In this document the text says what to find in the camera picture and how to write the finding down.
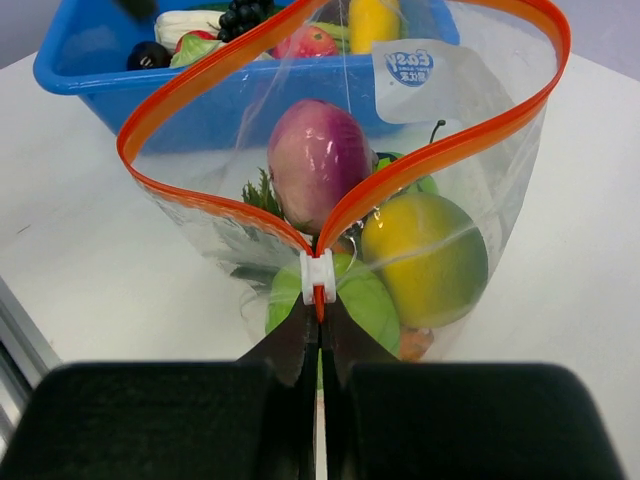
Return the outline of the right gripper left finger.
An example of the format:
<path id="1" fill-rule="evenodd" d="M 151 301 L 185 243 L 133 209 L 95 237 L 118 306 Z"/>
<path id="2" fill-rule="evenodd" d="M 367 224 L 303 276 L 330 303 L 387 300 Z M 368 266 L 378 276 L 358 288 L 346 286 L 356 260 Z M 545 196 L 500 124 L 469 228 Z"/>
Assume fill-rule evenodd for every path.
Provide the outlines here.
<path id="1" fill-rule="evenodd" d="M 318 351 L 315 308 L 297 299 L 288 316 L 237 362 L 266 361 L 277 379 L 293 387 L 300 378 L 307 352 Z"/>

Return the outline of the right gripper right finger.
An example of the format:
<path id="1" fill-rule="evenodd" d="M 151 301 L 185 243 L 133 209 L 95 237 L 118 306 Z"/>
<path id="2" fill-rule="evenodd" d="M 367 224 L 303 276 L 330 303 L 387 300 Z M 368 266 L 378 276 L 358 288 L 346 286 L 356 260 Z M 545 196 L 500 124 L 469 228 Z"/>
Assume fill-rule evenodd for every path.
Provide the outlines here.
<path id="1" fill-rule="evenodd" d="M 324 305 L 321 350 L 324 390 L 344 388 L 355 363 L 398 361 L 355 322 L 341 299 Z"/>

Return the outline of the green toy apple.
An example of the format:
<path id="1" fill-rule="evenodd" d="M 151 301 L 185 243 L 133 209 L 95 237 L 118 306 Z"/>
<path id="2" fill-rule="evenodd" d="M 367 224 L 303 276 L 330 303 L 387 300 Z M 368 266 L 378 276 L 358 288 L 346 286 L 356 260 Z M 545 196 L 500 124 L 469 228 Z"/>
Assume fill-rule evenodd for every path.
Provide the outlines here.
<path id="1" fill-rule="evenodd" d="M 400 322 L 382 281 L 349 254 L 333 255 L 337 293 L 351 318 L 391 354 L 398 356 Z M 300 262 L 282 268 L 273 278 L 265 333 L 289 315 L 301 292 Z"/>

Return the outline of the toy orange persimmon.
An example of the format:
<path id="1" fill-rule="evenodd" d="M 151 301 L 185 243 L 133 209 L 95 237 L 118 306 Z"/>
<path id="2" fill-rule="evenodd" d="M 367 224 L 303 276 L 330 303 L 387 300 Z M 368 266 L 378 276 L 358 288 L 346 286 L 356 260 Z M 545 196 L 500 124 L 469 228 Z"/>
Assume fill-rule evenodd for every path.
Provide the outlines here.
<path id="1" fill-rule="evenodd" d="M 430 329 L 414 329 L 402 326 L 400 329 L 400 345 L 398 358 L 403 361 L 418 362 L 426 354 L 434 342 Z"/>

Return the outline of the yellow-green toy mango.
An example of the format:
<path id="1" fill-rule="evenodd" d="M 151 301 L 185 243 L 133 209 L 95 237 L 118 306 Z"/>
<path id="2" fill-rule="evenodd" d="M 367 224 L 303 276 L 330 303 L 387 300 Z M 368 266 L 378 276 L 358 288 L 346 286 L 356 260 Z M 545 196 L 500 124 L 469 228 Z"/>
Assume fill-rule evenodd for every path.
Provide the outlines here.
<path id="1" fill-rule="evenodd" d="M 465 316 L 485 290 L 488 253 L 479 228 L 451 200 L 398 195 L 367 219 L 361 246 L 394 301 L 401 323 L 439 328 Z"/>

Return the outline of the clear orange-zip bag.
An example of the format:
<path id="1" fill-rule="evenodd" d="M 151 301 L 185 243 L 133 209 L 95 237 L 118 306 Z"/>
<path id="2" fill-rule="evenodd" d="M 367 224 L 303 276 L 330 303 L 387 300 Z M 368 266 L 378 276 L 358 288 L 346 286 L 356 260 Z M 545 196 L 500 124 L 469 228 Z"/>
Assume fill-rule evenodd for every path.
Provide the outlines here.
<path id="1" fill-rule="evenodd" d="M 434 361 L 520 213 L 571 32 L 549 1 L 240 3 L 123 124 L 133 179 L 221 270 L 257 343 L 342 302 Z"/>

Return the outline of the purple toy onion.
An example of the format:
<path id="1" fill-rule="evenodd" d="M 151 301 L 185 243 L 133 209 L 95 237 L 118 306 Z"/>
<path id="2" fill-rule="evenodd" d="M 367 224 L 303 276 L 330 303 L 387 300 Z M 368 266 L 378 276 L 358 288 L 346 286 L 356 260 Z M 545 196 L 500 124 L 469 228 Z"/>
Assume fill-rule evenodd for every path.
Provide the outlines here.
<path id="1" fill-rule="evenodd" d="M 276 123 L 267 162 L 285 218 L 297 230 L 317 235 L 339 201 L 372 174 L 374 152 L 349 112 L 303 99 Z"/>

